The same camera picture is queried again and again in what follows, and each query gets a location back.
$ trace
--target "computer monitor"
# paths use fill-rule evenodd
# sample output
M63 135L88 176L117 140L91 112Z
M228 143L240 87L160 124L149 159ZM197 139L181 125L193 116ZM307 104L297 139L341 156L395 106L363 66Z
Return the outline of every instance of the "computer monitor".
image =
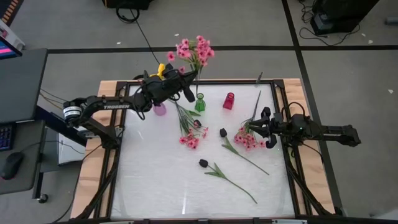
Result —
M20 56L22 56L22 53L19 50L17 50L4 38L0 37L0 60Z

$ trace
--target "green leaf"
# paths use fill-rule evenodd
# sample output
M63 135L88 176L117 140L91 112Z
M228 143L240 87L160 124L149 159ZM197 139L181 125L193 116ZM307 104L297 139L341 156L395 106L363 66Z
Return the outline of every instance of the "green leaf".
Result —
M232 146L227 146L227 145L224 145L224 144L221 145L221 146L223 146L224 148L228 149L229 151L235 153L236 155L239 155L239 153L237 152L237 150L234 149L234 147L232 147Z
M221 171L221 169L218 167L218 165L216 163L214 163L214 167L216 168L217 174L220 175L220 177L224 177L225 175L223 174L223 171Z
M201 116L200 114L194 112L194 111L188 111L190 113L190 115L192 116Z
M213 175L215 177L221 177L220 175L218 175L216 172L205 172L205 174L207 175Z

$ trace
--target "small glass bottle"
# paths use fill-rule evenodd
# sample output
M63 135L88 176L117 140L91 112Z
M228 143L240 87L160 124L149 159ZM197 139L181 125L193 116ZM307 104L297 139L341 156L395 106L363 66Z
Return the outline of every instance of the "small glass bottle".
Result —
M199 111L199 112L201 112L201 111L204 111L205 110L205 108L206 108L206 103L205 103L205 101L203 100L203 98L204 98L205 96L203 95L203 93L198 93L197 94L197 103L196 103L196 105L195 105L195 110L197 110L197 111Z

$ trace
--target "wooden board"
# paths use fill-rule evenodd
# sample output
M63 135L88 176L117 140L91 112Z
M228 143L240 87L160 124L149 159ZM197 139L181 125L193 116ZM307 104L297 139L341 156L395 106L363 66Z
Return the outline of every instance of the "wooden board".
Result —
M298 78L288 78L284 79L284 82L288 101L296 101L300 103L303 105L306 114L309 114L301 80ZM117 81L102 81L101 85L99 86L98 95L114 96L116 92L116 84ZM301 108L297 105L292 105L290 110L292 114L301 113ZM101 124L109 125L111 112L99 111L95 113L93 117ZM120 113L118 113L116 117L116 124L118 124L119 121ZM318 145L315 141L306 141L305 143L314 147L315 149L318 149ZM89 140L86 147L86 154L90 153L99 144L99 139ZM319 155L316 152L313 152L311 149L306 148L306 146L300 146L299 151L308 188L312 191L314 196L319 200L325 209L327 209L329 212L334 212L329 187L326 181L325 170ZM111 154L111 160L109 162L110 164L112 164L113 156L114 154ZM73 202L71 218L79 215L96 193L100 182L103 157L104 149L100 148L96 150L96 152L92 153L92 155L87 157L84 161L75 191L75 199ZM300 203L301 214L305 214L301 191L298 187L296 189L298 190L297 195ZM104 203L101 206L100 214L102 217L105 216L107 206L106 202L108 201L108 197L109 192L107 191L104 194Z

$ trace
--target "white table surface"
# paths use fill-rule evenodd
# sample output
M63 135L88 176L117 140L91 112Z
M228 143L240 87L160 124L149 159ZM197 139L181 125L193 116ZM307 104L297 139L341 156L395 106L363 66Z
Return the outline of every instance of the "white table surface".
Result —
M135 90L132 86L130 95ZM241 122L252 116L260 90L256 119L265 106L275 112L270 85L200 85L206 111L201 112L198 119L209 127L209 133L196 150L178 142L181 132L173 103L165 102L164 116L157 116L153 111L146 113L145 121L128 110L111 218L293 217L280 142L273 149L257 148L249 152L233 142ZM222 108L229 92L235 94L232 110ZM195 103L189 103L183 95L178 103L194 110ZM221 147L224 143L221 128L227 130L229 140L240 154L270 175ZM200 159L206 159L211 165L216 162L223 173L246 189L258 204L229 182L205 175L211 170L200 167Z

